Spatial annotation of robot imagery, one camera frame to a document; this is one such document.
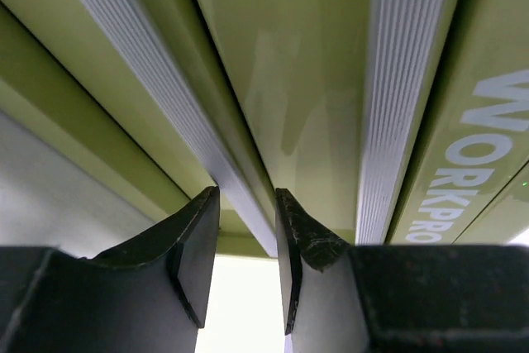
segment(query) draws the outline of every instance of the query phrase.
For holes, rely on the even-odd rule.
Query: gray surface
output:
[[[152,221],[0,112],[0,245],[91,257]]]

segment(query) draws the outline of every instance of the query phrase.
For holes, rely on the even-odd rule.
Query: brand logo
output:
[[[406,235],[407,241],[418,244],[440,241],[443,232],[452,228],[479,193],[479,186],[493,175],[494,162],[511,151],[512,138],[508,132],[529,130],[529,120],[513,116],[516,112],[529,111],[529,87],[519,86],[528,83],[529,69],[525,69],[482,80],[476,85],[474,96],[506,102],[463,113],[460,123],[487,127],[491,132],[466,136],[446,149],[445,159],[453,167],[437,169],[418,210],[429,219],[413,221]],[[465,148],[482,144],[489,147],[485,155],[469,157],[463,153]]]

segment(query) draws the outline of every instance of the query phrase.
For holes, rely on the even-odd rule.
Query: black plastic part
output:
[[[294,353],[529,352],[527,248],[350,246],[276,197]]]
[[[0,248],[1,353],[193,353],[219,223],[218,188],[92,260]]]

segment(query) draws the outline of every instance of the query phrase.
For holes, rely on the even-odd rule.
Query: white letter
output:
[[[426,237],[428,240],[421,240],[420,237]],[[411,241],[412,243],[435,243],[439,241],[442,236],[439,233],[431,233],[429,231],[416,231],[415,233],[410,233],[406,236],[406,240]]]
[[[447,175],[431,181],[430,187],[453,183],[455,186],[481,185],[493,174],[494,169],[438,169],[436,175]]]
[[[470,200],[460,198],[460,196],[475,196],[479,190],[462,190],[462,189],[430,189],[427,195],[440,195],[437,198],[427,198],[422,201],[421,206],[429,206],[430,204],[440,203],[444,201],[453,202],[460,206],[466,207],[470,204]]]
[[[489,144],[494,151],[485,156],[467,157],[461,151],[470,145]],[[486,165],[504,157],[512,148],[512,140],[501,134],[476,134],[454,142],[446,150],[446,159],[455,165]]]
[[[421,207],[419,212],[429,212],[431,219],[437,219],[439,221],[447,221],[449,219],[456,219],[463,213],[462,208],[429,208]]]
[[[453,222],[434,222],[434,221],[413,221],[413,225],[416,227],[410,227],[410,231],[420,231],[422,229],[426,231],[447,231],[454,225]]]
[[[482,80],[476,85],[474,95],[479,97],[513,100],[512,103],[501,103],[490,107],[470,109],[463,113],[461,122],[501,128],[509,131],[529,130],[529,120],[522,118],[500,117],[507,113],[529,111],[529,89],[514,87],[514,84],[529,83],[529,69],[505,74],[497,78]]]

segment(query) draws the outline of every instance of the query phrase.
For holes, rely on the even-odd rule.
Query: ribbed metal strip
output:
[[[444,0],[371,0],[356,243],[384,241]]]
[[[137,0],[80,0],[270,256],[274,231]]]

